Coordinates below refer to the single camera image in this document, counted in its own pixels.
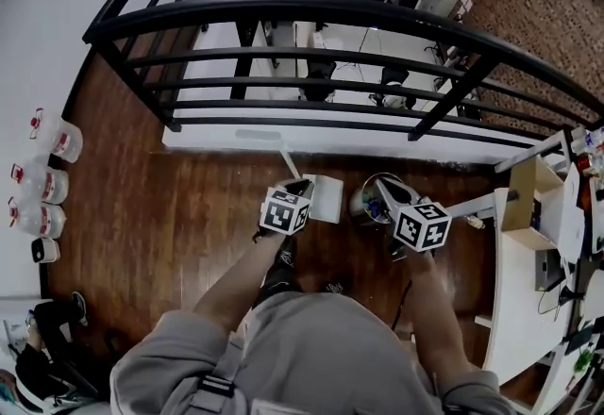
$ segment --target strap buckle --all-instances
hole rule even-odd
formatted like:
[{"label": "strap buckle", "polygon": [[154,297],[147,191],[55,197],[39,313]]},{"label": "strap buckle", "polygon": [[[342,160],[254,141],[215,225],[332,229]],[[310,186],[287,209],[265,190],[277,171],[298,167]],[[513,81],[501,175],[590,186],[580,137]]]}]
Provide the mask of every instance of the strap buckle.
[{"label": "strap buckle", "polygon": [[198,388],[227,398],[232,398],[233,393],[235,392],[235,385],[232,381],[212,374],[207,374],[201,378],[199,380]]}]

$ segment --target metal railing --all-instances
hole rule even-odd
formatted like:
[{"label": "metal railing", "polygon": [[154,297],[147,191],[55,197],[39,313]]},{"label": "metal railing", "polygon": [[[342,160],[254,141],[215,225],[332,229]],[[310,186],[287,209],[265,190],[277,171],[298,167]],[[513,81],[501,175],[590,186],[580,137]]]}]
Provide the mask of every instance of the metal railing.
[{"label": "metal railing", "polygon": [[[486,123],[481,120],[448,116],[452,108],[468,107],[479,112],[495,113],[507,118],[520,120],[524,125],[538,125],[545,130],[557,131],[568,126],[601,125],[581,117],[576,112],[547,100],[536,93],[521,91],[489,78],[495,67],[505,64],[524,72],[546,84],[555,87],[560,95],[567,95],[592,110],[601,119],[604,104],[593,94],[569,76],[539,58],[492,35],[476,31],[448,19],[415,9],[401,8],[367,0],[176,0],[158,6],[159,0],[151,0],[147,8],[120,15],[128,0],[108,0],[102,7],[84,35],[84,41],[92,44],[105,58],[113,70],[125,81],[130,89],[146,106],[170,129],[179,131],[189,124],[232,124],[232,125],[306,125],[341,128],[362,128],[368,130],[395,131],[408,134],[410,141],[417,141],[424,135],[447,136],[475,141],[504,143],[514,146],[529,146],[519,141],[494,139],[491,136],[460,133],[435,129],[440,121],[457,125],[542,139],[546,135],[503,124]],[[254,47],[253,34],[259,22],[309,21],[324,24],[340,24],[377,27],[380,30],[403,33],[430,41],[455,45],[475,57],[467,72],[447,68],[427,62],[385,55],[369,54],[345,50],[315,49],[305,47]],[[201,26],[214,23],[233,22],[237,24],[241,47],[214,48],[185,52],[170,51],[159,54],[158,46],[162,32],[185,26]],[[146,55],[131,58],[130,52],[136,38],[146,33],[156,33]],[[120,50],[115,42],[126,40]],[[193,79],[165,79],[147,82],[149,68],[167,68],[179,63],[187,65],[193,61],[213,59],[237,59],[235,75],[232,77],[203,77]],[[445,95],[435,91],[417,90],[407,87],[387,86],[363,81],[347,81],[300,77],[249,76],[254,58],[296,58],[315,61],[342,61],[366,65],[377,65],[393,70],[408,70],[422,74],[449,78],[453,88]],[[180,101],[176,96],[166,99],[163,91],[180,91],[188,88],[231,87],[228,100]],[[344,91],[380,93],[407,98],[417,98],[436,102],[429,112],[412,109],[396,109],[347,104],[297,102],[279,100],[246,100],[247,87],[289,87],[323,88]],[[545,108],[564,118],[558,124],[535,115],[515,109],[503,108],[486,102],[465,99],[475,88],[495,91],[515,99]],[[176,117],[174,111],[191,108],[293,108],[306,110],[326,110],[350,113],[371,113],[417,119],[414,126],[377,124],[365,122],[345,122],[335,120],[276,119],[276,118],[209,118]]]}]

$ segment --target gray shirt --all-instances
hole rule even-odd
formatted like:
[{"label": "gray shirt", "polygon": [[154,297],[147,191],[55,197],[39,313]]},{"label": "gray shirt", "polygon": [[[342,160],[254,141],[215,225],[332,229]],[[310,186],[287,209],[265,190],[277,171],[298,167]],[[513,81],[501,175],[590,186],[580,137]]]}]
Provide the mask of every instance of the gray shirt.
[{"label": "gray shirt", "polygon": [[[114,368],[113,413],[198,415],[199,377],[214,369],[227,343],[197,315],[164,314]],[[245,413],[254,399],[316,415],[438,414],[443,406],[513,413],[490,372],[468,373],[436,396],[389,327],[338,294],[284,292],[252,311],[235,385],[246,401],[234,397],[222,413]]]}]

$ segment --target white container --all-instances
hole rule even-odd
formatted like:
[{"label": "white container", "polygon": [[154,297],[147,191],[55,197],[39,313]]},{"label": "white container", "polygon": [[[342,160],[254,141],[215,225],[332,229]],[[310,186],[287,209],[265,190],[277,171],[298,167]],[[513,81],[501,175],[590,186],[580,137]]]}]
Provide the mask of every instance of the white container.
[{"label": "white container", "polygon": [[30,160],[23,167],[13,163],[10,176],[21,186],[24,197],[48,204],[60,204],[69,191],[66,172],[51,169],[35,160]]},{"label": "white container", "polygon": [[29,138],[35,140],[43,152],[70,163],[74,163],[82,153],[82,132],[74,124],[65,122],[60,115],[38,108],[31,119],[31,126],[33,130]]},{"label": "white container", "polygon": [[44,204],[33,199],[20,200],[10,197],[10,226],[17,225],[22,231],[36,237],[57,239],[65,226],[65,212],[59,206]]}]

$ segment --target white cube with marker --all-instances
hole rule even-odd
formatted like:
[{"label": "white cube with marker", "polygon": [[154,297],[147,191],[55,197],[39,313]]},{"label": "white cube with marker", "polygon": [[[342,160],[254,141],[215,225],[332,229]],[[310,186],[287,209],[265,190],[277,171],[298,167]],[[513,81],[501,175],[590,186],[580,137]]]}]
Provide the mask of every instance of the white cube with marker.
[{"label": "white cube with marker", "polygon": [[423,252],[444,245],[450,226],[451,216],[438,202],[404,206],[396,216],[394,237]]},{"label": "white cube with marker", "polygon": [[271,187],[260,208],[260,226],[292,235],[304,228],[309,210],[310,199]]}]

